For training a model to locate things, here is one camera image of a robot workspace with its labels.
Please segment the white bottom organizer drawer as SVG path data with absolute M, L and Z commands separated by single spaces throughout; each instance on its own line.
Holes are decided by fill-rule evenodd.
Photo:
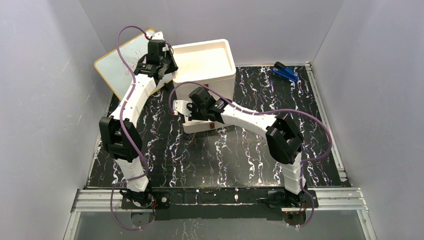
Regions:
M 184 115 L 184 123 L 182 124 L 182 126 L 185 133 L 194 134 L 233 126 L 233 124 L 205 120 L 202 117 L 198 116 Z

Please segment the white plastic drawer organizer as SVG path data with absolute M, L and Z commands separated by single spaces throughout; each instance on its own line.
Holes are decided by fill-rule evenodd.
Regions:
M 175 86 L 196 82 L 233 99 L 236 66 L 226 39 L 180 44 L 172 48 L 178 66 L 178 70 L 172 73 Z

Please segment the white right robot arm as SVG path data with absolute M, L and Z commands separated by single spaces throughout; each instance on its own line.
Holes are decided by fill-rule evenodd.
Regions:
M 188 97 L 188 101 L 174 102 L 174 111 L 189 121 L 234 125 L 263 137 L 271 157 L 281 164 L 284 189 L 293 195 L 302 192 L 306 185 L 301 171 L 304 138 L 289 114 L 259 114 L 227 98 L 215 99 L 203 87 L 197 87 Z

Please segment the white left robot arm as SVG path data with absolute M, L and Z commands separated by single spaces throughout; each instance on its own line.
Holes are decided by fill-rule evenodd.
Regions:
M 124 97 L 109 116 L 99 121 L 102 146 L 122 171 L 122 184 L 130 193 L 143 194 L 149 185 L 149 164 L 142 154 L 138 119 L 158 83 L 176 70 L 172 47 L 164 39 L 150 39 L 147 53 L 129 70 L 132 81 Z

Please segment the yellow framed whiteboard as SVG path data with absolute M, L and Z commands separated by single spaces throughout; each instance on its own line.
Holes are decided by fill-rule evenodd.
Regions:
M 148 51 L 148 40 L 143 33 L 119 46 L 120 53 L 125 62 L 135 69 L 139 59 Z M 94 62 L 94 68 L 121 100 L 133 82 L 131 71 L 122 62 L 116 49 L 100 57 Z

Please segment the blue black stapler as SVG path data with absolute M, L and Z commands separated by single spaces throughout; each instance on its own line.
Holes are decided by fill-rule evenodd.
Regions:
M 299 77 L 295 74 L 295 72 L 284 65 L 283 63 L 277 61 L 274 63 L 273 67 L 271 67 L 271 71 L 279 77 L 290 80 L 291 82 L 296 83 L 299 80 Z

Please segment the aluminium frame rail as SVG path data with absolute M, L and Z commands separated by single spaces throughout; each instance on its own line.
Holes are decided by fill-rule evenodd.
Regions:
M 270 187 L 226 188 L 156 188 L 154 197 L 158 209 L 177 206 L 251 206 L 265 199 Z M 359 187 L 311 187 L 308 192 L 318 211 L 358 210 L 367 211 L 366 200 Z M 125 199 L 118 191 L 110 189 L 78 190 L 71 211 L 73 212 L 150 212 L 151 206 L 138 207 Z

